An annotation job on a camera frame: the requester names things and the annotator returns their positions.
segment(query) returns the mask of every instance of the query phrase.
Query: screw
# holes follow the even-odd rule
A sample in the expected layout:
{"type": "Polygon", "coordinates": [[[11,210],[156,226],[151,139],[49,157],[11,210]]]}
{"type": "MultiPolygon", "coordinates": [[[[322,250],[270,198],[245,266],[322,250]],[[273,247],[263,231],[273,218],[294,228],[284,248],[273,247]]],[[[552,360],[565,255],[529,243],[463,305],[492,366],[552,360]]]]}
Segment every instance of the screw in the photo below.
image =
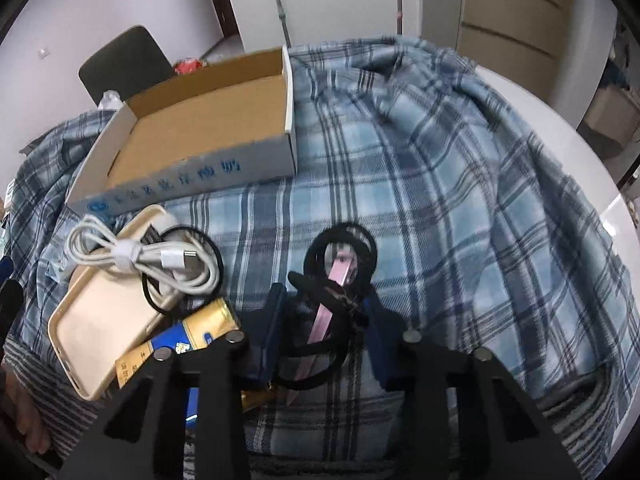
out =
{"type": "Polygon", "coordinates": [[[174,353],[168,346],[162,346],[154,352],[156,361],[166,361],[174,353]]]}
{"type": "Polygon", "coordinates": [[[241,343],[244,341],[244,332],[242,330],[232,330],[225,334],[225,339],[230,343],[241,343]]]}
{"type": "Polygon", "coordinates": [[[478,361],[490,361],[493,356],[494,355],[491,353],[491,350],[483,346],[474,350],[474,357],[478,359],[478,361]]]}
{"type": "Polygon", "coordinates": [[[402,332],[402,340],[405,343],[416,344],[422,340],[422,334],[417,330],[405,330],[402,332]]]}

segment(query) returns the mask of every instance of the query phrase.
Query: human hand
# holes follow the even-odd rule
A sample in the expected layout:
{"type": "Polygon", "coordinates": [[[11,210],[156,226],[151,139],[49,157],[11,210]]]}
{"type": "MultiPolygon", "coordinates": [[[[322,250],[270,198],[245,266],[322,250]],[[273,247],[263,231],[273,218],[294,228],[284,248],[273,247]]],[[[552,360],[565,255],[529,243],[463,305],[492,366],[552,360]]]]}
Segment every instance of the human hand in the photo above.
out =
{"type": "Polygon", "coordinates": [[[5,392],[15,405],[15,427],[25,436],[24,444],[32,453],[44,453],[51,446],[49,431],[44,427],[31,394],[20,384],[14,372],[5,362],[0,364],[6,374],[5,392]]]}

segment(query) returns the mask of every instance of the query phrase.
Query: striped fabric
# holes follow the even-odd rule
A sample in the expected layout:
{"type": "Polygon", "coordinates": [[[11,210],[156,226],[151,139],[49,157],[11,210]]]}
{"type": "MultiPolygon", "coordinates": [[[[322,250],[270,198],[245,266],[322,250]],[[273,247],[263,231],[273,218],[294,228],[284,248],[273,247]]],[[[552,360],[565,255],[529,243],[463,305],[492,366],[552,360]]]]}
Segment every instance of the striped fabric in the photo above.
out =
{"type": "MultiPolygon", "coordinates": [[[[378,242],[373,283],[386,308],[450,348],[491,348],[595,476],[638,385],[639,321],[628,272],[577,184],[453,51],[397,37],[290,54],[298,175],[165,204],[219,245],[223,295],[258,308],[271,282],[302,269],[323,228],[358,221],[378,242]]],[[[66,291],[56,263],[78,221],[65,193],[109,118],[61,124],[16,179],[10,251],[26,306],[6,353],[63,455],[100,403],[66,383],[47,319],[66,291]]],[[[310,313],[290,314],[303,340],[310,313]]],[[[249,414],[255,475],[388,477],[402,401],[380,390],[355,340],[333,381],[249,414]]]]}

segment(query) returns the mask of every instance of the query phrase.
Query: pink strip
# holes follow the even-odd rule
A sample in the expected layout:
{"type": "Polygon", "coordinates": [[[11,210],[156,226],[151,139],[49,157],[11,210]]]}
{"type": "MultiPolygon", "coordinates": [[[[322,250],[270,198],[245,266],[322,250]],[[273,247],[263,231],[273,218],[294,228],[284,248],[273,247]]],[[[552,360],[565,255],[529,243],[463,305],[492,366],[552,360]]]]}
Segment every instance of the pink strip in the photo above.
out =
{"type": "MultiPolygon", "coordinates": [[[[331,272],[329,272],[329,279],[333,280],[340,286],[344,285],[351,271],[355,268],[355,264],[356,261],[350,250],[338,251],[334,264],[331,267],[331,272]]],[[[327,307],[323,304],[320,305],[307,343],[317,343],[324,339],[326,331],[329,329],[329,323],[332,315],[333,314],[327,307]]],[[[296,370],[295,380],[298,381],[308,377],[315,360],[316,356],[314,355],[303,357],[302,361],[300,361],[300,365],[298,366],[298,370],[296,370]]],[[[299,392],[295,390],[289,391],[287,394],[287,406],[296,400],[298,393],[299,392]]]]}

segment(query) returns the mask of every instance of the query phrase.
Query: red object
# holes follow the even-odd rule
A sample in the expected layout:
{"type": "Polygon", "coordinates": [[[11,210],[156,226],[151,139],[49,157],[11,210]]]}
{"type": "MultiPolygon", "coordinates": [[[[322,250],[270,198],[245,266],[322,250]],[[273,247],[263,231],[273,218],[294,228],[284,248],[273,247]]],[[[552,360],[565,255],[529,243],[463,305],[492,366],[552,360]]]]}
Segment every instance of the red object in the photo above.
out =
{"type": "Polygon", "coordinates": [[[178,75],[190,74],[191,72],[195,72],[206,65],[207,63],[205,61],[191,57],[177,61],[174,64],[174,70],[178,75]]]}

